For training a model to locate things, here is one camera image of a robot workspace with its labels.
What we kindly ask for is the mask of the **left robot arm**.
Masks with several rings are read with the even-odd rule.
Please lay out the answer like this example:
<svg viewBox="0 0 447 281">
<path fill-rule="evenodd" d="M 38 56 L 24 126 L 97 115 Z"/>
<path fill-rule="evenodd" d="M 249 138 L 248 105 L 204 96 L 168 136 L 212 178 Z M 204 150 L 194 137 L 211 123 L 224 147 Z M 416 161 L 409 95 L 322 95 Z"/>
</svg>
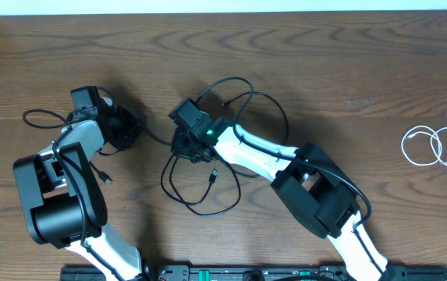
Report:
<svg viewBox="0 0 447 281">
<path fill-rule="evenodd" d="M 38 244 L 65 248 L 86 258 L 106 280 L 146 280 L 140 250 L 108 223 L 99 182 L 112 179 L 91 162 L 106 144 L 130 148 L 142 121 L 103 87 L 72 90 L 74 110 L 58 126 L 61 134 L 34 155 L 16 160 L 13 172 L 23 216 Z"/>
</svg>

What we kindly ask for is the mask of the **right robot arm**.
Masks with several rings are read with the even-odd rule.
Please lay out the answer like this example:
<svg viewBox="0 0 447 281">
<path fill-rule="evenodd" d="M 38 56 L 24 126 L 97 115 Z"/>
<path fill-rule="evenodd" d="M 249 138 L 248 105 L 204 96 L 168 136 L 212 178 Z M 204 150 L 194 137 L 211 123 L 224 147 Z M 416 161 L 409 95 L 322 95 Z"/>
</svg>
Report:
<svg viewBox="0 0 447 281">
<path fill-rule="evenodd" d="M 369 200 L 316 144 L 275 144 L 245 131 L 235 120 L 212 119 L 187 98 L 170 113 L 177 125 L 172 151 L 193 162 L 218 159 L 269 180 L 305 229 L 329 239 L 355 280 L 390 280 L 395 271 L 368 236 L 360 204 Z"/>
</svg>

